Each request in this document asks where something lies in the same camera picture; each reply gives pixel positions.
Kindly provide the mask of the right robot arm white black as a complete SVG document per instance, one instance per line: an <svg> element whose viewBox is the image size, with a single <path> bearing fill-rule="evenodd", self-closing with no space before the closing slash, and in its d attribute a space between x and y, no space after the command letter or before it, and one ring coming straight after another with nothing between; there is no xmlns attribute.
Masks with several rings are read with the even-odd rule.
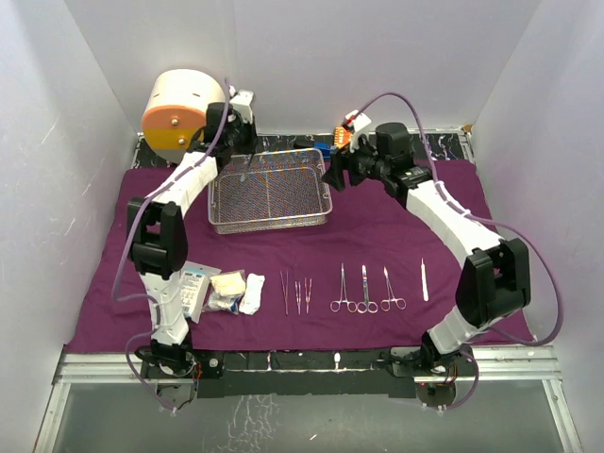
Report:
<svg viewBox="0 0 604 453"><path fill-rule="evenodd" d="M415 370L440 375L464 345L529 303L528 248L522 240L506 241L472 220L434 170L415 163L404 124L378 126L373 143L359 120L348 119L343 127L350 142L332 154L324 182L342 191L366 179L380 181L386 194L423 221L461 267L454 308L402 360Z"/></svg>

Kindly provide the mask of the round white drawer box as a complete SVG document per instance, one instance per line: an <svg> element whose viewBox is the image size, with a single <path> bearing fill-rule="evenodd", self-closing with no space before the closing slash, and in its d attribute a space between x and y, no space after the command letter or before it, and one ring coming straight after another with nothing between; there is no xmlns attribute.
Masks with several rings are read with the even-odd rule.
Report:
<svg viewBox="0 0 604 453"><path fill-rule="evenodd" d="M162 73L141 121L147 144L160 158L181 162L193 134L207 122L208 105L224 100L220 83L204 72L173 69Z"/></svg>

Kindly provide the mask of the metal surgical scissors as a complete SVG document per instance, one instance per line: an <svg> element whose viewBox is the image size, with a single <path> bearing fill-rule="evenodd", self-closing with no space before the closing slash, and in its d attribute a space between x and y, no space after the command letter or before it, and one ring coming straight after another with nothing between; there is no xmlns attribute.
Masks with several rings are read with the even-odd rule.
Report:
<svg viewBox="0 0 604 453"><path fill-rule="evenodd" d="M367 273L367 267L365 264L361 266L361 279L362 279L362 300L357 303L357 313L365 314L376 314L379 311L378 302L374 301L370 296L369 278Z"/></svg>

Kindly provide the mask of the white gauze packet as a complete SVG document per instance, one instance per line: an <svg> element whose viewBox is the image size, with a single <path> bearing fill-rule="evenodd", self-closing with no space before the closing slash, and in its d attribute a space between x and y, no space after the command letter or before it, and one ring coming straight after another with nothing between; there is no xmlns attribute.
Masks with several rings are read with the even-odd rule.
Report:
<svg viewBox="0 0 604 453"><path fill-rule="evenodd" d="M219 268L186 261L180 272L180 292L184 316L198 324L210 287L210 278L221 273Z"/></svg>

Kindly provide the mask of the wire mesh metal tray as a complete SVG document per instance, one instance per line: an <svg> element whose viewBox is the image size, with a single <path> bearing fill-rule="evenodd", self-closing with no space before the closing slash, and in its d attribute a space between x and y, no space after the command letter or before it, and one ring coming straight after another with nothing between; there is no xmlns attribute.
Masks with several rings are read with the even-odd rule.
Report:
<svg viewBox="0 0 604 453"><path fill-rule="evenodd" d="M209 185L208 217L219 234L324 224L333 205L323 156L313 148L255 155L245 182L246 155L234 155Z"/></svg>

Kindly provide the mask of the metal scalpel handle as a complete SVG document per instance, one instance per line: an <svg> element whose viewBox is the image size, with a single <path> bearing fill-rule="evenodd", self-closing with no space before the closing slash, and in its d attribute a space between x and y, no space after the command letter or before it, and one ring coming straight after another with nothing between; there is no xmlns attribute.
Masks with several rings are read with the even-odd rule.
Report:
<svg viewBox="0 0 604 453"><path fill-rule="evenodd" d="M420 263L420 271L421 271L421 280L422 280L422 295L423 300L429 301L429 293L428 293L428 282L427 282L427 269L425 265L425 261L422 258Z"/></svg>
<svg viewBox="0 0 604 453"><path fill-rule="evenodd" d="M240 177L241 182L245 182L255 155L256 155L255 152L251 152L245 156L245 163L244 163L243 171L242 171L241 177Z"/></svg>

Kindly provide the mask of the metal forceps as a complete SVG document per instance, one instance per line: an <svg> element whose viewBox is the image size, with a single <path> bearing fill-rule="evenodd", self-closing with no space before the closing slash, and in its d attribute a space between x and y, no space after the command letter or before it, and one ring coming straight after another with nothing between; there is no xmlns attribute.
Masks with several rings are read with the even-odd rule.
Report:
<svg viewBox="0 0 604 453"><path fill-rule="evenodd" d="M356 313L358 311L357 304L351 301L347 295L347 287L345 280L345 269L344 264L341 264L341 286L340 295L337 300L333 300L329 304L329 308L332 312L338 313L342 310L346 310L349 313Z"/></svg>
<svg viewBox="0 0 604 453"><path fill-rule="evenodd" d="M407 302L404 298L395 296L390 275L386 267L383 267L383 275L385 279L387 296L385 299L380 301L380 309L384 312L388 312L391 310L392 306L395 306L398 310L404 310L407 308Z"/></svg>

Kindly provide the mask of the thin metal tweezers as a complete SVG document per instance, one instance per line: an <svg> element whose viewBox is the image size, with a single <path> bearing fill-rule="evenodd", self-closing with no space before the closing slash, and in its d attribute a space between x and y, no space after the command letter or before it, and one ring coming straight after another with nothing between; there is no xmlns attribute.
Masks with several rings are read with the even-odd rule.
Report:
<svg viewBox="0 0 604 453"><path fill-rule="evenodd" d="M284 303L285 315L289 315L289 271L281 271L280 273L281 289Z"/></svg>

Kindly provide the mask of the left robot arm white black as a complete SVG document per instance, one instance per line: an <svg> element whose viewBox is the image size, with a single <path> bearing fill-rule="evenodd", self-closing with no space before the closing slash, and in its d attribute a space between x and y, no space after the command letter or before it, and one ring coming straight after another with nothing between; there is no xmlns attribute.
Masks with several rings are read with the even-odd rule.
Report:
<svg viewBox="0 0 604 453"><path fill-rule="evenodd" d="M176 377L195 367L180 289L188 258L185 216L235 151L255 153L252 99L252 92L238 91L228 101L208 104L206 124L193 132L174 172L148 196L127 204L127 257L143 282L152 325L150 345L136 355Z"/></svg>

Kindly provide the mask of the beige bandage roll packet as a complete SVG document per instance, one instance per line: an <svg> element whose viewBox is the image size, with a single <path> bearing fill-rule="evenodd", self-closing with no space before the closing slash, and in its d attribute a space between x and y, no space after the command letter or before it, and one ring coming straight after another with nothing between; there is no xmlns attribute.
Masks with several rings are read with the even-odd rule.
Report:
<svg viewBox="0 0 604 453"><path fill-rule="evenodd" d="M213 276L210 283L213 290L221 296L236 296L244 294L246 290L245 276L241 271Z"/></svg>

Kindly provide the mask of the small blue white packet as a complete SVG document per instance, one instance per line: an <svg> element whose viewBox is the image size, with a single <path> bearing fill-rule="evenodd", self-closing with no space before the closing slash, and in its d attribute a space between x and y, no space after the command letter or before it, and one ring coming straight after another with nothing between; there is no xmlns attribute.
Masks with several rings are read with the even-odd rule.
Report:
<svg viewBox="0 0 604 453"><path fill-rule="evenodd" d="M231 314L240 312L243 294L223 295L212 291L202 307L203 312L226 311Z"/></svg>

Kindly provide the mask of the wide metal tweezers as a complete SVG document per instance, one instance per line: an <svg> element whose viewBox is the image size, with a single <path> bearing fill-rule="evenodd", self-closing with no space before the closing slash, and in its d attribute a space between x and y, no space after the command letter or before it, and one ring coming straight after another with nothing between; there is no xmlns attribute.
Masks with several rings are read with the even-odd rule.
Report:
<svg viewBox="0 0 604 453"><path fill-rule="evenodd" d="M299 280L294 282L294 290L295 290L295 301L297 307L298 315L301 315L301 306L302 306L302 283Z"/></svg>

